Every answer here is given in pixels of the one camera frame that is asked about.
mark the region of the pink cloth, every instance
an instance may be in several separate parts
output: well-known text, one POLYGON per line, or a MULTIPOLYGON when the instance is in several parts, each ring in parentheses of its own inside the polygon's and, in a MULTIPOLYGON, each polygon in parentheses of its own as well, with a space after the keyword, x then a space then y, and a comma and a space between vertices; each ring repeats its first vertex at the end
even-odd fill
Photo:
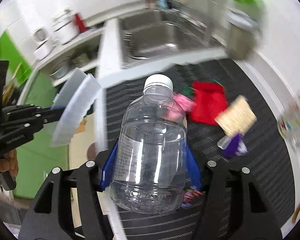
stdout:
MULTIPOLYGON (((185 112, 190 112, 195 105, 192 100, 180 94, 174 94, 173 99, 182 107, 183 111, 185 112)), ((178 112, 178 108, 176 109, 176 111, 168 111, 167 113, 167 119, 170 120, 176 121, 181 117, 182 114, 178 112)))
POLYGON ((182 107, 183 111, 190 112, 195 106, 194 101, 181 94, 174 94, 173 99, 182 107))

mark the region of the red cloth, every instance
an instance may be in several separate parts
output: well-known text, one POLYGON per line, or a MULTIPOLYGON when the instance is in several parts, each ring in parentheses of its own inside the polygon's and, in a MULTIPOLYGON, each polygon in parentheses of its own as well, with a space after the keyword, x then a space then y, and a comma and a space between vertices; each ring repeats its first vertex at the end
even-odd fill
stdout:
POLYGON ((204 83, 195 81, 192 87, 196 105, 191 111, 190 119, 210 125, 218 125, 215 122, 217 115, 226 110, 228 102, 224 87, 216 83, 204 83))

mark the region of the kitchen counter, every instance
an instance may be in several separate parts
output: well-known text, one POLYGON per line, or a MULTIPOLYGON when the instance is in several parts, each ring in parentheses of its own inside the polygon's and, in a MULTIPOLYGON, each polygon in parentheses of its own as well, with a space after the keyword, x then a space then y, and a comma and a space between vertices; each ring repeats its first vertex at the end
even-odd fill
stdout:
MULTIPOLYGON (((32 66, 33 71, 30 74, 28 80, 26 81, 26 85, 23 88, 21 95, 18 99, 18 105, 22 105, 25 102, 26 96, 29 93, 30 87, 31 87, 35 77, 37 76, 38 72, 42 68, 44 68, 47 64, 49 64, 56 58, 62 56, 62 54, 64 54, 66 51, 77 47, 79 44, 81 44, 93 37, 101 35, 103 33, 103 31, 104 31, 103 28, 99 28, 99 29, 89 29, 89 30, 85 31, 84 33, 80 33, 72 41, 70 41, 64 45, 58 45, 58 46, 54 47, 53 50, 51 51, 51 53, 47 57, 45 57, 43 60, 36 61, 35 65, 32 66)), ((97 60, 95 60, 93 62, 95 64, 95 66, 98 65, 97 60)))
MULTIPOLYGON (((143 75, 150 75, 151 73, 162 71, 173 64, 186 65, 188 63, 195 64, 198 62, 209 61, 213 59, 227 58, 226 53, 222 48, 203 49, 192 51, 188 53, 180 53, 175 56, 167 57, 155 61, 142 61, 130 69, 122 69, 120 58, 114 58, 113 55, 121 55, 120 37, 118 30, 117 19, 112 19, 106 24, 106 35, 103 40, 102 53, 100 55, 100 67, 98 70, 98 82, 103 90, 98 96, 96 106, 94 109, 95 114, 95 136, 98 143, 98 150, 102 151, 107 149, 107 135, 106 135, 106 107, 105 107, 105 89, 114 84, 120 83, 124 80, 138 78, 143 75)), ((263 98, 267 102, 274 116, 278 118, 283 111, 283 104, 274 94, 273 89, 265 81, 264 77, 252 66, 248 61, 235 61, 237 65, 244 71, 244 73, 251 79, 253 84, 257 87, 263 98)), ((295 181, 295 207, 300 203, 300 151, 294 151, 292 147, 287 144, 289 152, 294 181, 295 181)), ((103 212, 109 215, 109 220, 113 227, 116 239, 126 239, 125 233, 122 229, 117 206, 111 201, 108 190, 102 193, 103 196, 103 212)), ((286 236, 294 224, 291 218, 281 227, 283 237, 286 236)))

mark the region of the plastic water bottle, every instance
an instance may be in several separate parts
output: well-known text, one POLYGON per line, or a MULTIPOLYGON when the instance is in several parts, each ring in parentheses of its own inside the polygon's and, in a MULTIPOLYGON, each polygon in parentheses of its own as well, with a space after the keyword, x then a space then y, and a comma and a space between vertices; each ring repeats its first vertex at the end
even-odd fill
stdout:
POLYGON ((110 197, 126 210, 165 213, 183 202, 187 122, 172 91, 168 77, 148 77, 123 117, 110 197))

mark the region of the white bottle cap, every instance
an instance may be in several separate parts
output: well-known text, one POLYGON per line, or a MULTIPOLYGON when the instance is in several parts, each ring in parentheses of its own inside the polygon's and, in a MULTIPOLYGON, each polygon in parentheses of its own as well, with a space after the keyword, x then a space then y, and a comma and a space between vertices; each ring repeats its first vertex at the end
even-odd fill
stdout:
POLYGON ((152 87, 152 86, 163 86, 163 87, 169 88, 171 91, 173 91, 173 85, 172 85, 171 79, 168 78, 167 76, 161 75, 161 74, 155 74, 155 75, 148 77, 146 79, 143 92, 145 92, 145 90, 147 88, 152 87))

